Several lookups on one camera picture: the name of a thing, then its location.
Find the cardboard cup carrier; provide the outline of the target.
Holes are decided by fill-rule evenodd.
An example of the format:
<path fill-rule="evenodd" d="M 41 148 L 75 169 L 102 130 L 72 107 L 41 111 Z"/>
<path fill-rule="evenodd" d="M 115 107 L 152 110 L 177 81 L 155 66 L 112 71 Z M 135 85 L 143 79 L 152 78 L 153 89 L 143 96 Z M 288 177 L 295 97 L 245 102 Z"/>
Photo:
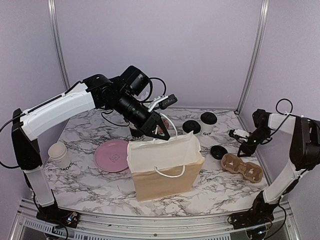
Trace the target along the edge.
<path fill-rule="evenodd" d="M 241 174 L 245 180 L 251 183 L 259 183 L 263 178 L 263 169 L 253 163 L 244 162 L 240 157 L 227 153 L 220 160 L 220 165 L 224 171 L 231 174 Z"/>

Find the brown paper bag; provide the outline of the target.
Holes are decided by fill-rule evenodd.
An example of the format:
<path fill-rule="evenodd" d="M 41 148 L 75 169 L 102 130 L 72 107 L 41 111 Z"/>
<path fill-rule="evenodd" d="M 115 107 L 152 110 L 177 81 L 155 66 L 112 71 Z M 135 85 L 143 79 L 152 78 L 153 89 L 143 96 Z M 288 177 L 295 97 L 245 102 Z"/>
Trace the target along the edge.
<path fill-rule="evenodd" d="M 201 144 L 192 132 L 169 140 L 131 141 L 127 146 L 139 202 L 190 191 L 204 162 Z"/>

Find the white paper coffee cup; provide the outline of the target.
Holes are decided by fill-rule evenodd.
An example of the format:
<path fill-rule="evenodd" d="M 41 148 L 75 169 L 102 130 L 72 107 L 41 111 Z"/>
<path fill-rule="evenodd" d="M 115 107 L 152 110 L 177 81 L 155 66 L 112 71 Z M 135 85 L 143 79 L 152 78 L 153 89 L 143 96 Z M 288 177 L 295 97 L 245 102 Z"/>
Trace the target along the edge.
<path fill-rule="evenodd" d="M 205 137 L 208 137 L 208 136 L 211 136 L 213 131 L 214 131 L 214 127 L 215 127 L 215 124 L 207 124 L 205 122 L 200 122 L 200 133 L 202 136 L 205 136 Z"/>

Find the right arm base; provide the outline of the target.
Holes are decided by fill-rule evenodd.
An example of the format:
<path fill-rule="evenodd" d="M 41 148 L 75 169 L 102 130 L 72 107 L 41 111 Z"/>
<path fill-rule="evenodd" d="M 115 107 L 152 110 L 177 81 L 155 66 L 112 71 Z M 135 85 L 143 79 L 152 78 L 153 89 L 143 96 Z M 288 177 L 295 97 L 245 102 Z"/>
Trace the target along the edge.
<path fill-rule="evenodd" d="M 235 230 L 261 225 L 274 220 L 273 211 L 276 204 L 266 203 L 261 191 L 249 210 L 232 213 L 227 221 Z"/>

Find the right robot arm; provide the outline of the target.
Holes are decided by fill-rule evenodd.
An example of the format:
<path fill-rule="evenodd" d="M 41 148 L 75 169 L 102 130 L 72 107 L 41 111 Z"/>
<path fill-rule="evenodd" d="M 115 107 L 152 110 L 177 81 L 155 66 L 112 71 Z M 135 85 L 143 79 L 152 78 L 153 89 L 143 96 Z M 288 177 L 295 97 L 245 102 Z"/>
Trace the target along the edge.
<path fill-rule="evenodd" d="M 289 96 L 285 98 L 293 102 L 293 112 L 303 114 L 307 117 L 320 119 L 320 98 L 315 95 Z M 275 104 L 282 96 L 253 96 L 249 95 L 242 110 L 242 117 L 261 108 L 267 111 L 274 111 Z M 266 172 L 274 181 L 285 167 L 289 159 L 291 136 L 286 133 L 276 133 L 271 143 L 258 147 L 258 155 L 266 166 Z M 288 196 L 291 209 L 297 219 L 311 218 L 317 222 L 320 220 L 320 167 L 316 166 L 303 177 L 298 185 Z"/>

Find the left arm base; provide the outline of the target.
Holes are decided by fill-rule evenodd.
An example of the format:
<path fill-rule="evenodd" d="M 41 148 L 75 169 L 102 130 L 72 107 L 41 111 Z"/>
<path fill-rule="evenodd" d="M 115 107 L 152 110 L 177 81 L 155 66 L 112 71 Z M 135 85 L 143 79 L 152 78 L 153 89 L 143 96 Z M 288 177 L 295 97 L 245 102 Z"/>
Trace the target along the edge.
<path fill-rule="evenodd" d="M 33 196 L 33 203 L 37 208 L 36 218 L 42 221 L 58 224 L 60 226 L 76 228 L 79 223 L 80 214 L 77 211 L 62 209 L 58 206 L 57 200 L 49 206 L 41 206 L 36 203 L 36 196 Z"/>

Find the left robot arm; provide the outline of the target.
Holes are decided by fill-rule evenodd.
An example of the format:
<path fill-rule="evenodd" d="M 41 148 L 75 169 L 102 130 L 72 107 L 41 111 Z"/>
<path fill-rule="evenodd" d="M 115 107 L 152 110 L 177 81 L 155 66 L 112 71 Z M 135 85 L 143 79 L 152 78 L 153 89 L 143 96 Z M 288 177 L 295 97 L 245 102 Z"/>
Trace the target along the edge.
<path fill-rule="evenodd" d="M 12 119 L 11 140 L 17 168 L 20 168 L 35 197 L 39 212 L 58 223 L 67 212 L 58 207 L 43 170 L 38 137 L 52 127 L 86 111 L 107 108 L 132 123 L 145 136 L 169 140 L 161 115 L 136 99 L 151 79 L 131 65 L 121 75 L 108 79 L 96 74 L 75 83 L 66 92 L 31 109 L 16 109 Z"/>

